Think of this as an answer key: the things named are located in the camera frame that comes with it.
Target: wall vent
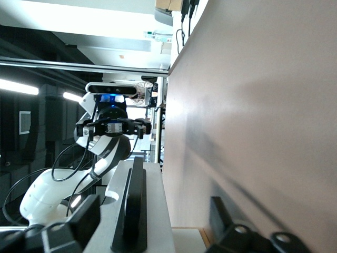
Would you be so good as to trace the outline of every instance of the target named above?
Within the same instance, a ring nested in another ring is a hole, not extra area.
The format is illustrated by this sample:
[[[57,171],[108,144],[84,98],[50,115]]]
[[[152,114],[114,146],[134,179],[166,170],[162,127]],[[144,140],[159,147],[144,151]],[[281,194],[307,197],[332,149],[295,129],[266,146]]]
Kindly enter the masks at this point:
[[[31,112],[19,111],[19,134],[29,133],[31,128]]]

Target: black bracket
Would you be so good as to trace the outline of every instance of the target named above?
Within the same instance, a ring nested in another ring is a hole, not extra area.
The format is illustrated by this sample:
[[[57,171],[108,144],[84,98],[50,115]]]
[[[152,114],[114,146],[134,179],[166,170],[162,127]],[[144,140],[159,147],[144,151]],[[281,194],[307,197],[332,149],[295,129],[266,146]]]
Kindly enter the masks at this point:
[[[206,253],[310,253],[291,233],[276,232],[266,239],[245,225],[234,224],[220,197],[211,197],[210,225],[216,243]]]
[[[111,249],[115,253],[147,249],[146,170],[139,157],[129,170]]]

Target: metal frame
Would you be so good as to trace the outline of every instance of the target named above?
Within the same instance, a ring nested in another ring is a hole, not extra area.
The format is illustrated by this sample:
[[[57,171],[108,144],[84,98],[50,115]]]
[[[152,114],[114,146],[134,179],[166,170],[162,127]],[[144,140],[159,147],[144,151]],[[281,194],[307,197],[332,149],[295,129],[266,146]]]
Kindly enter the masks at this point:
[[[39,60],[27,60],[0,56],[0,65],[17,67],[39,67],[43,69],[57,69],[69,71],[84,71],[96,73],[130,73],[137,75],[151,75],[167,77],[168,70],[165,69],[142,69],[136,67],[118,67],[108,65],[79,64],[67,62],[51,62]]]

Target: fluorescent light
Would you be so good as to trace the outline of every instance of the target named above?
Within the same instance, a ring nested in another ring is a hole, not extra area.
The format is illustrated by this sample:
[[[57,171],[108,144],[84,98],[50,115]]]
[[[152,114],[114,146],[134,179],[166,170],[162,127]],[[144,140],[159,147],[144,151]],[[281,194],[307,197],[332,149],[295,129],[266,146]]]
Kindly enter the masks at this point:
[[[0,89],[38,95],[38,88],[0,79]]]
[[[73,101],[76,101],[76,102],[79,102],[79,101],[82,100],[82,98],[80,96],[74,95],[74,94],[69,93],[69,92],[64,92],[63,97],[65,99],[73,100]]]
[[[74,199],[74,201],[71,203],[71,207],[74,208],[76,207],[76,205],[79,203],[79,201],[81,200],[81,195],[78,195],[76,199]]]

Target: wooden edge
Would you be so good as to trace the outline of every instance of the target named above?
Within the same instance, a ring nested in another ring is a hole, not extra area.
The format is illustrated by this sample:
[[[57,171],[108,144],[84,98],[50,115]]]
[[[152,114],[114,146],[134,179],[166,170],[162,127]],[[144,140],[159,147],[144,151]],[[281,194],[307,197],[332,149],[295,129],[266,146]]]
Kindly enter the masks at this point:
[[[201,235],[202,240],[204,241],[206,249],[208,249],[211,244],[210,244],[210,241],[209,241],[209,239],[208,239],[208,237],[205,233],[205,230],[203,228],[199,228],[199,233]]]
[[[200,236],[206,246],[206,249],[211,245],[208,237],[207,237],[207,234],[205,232],[205,230],[203,228],[200,228],[200,227],[172,227],[172,229],[197,229],[200,233]]]

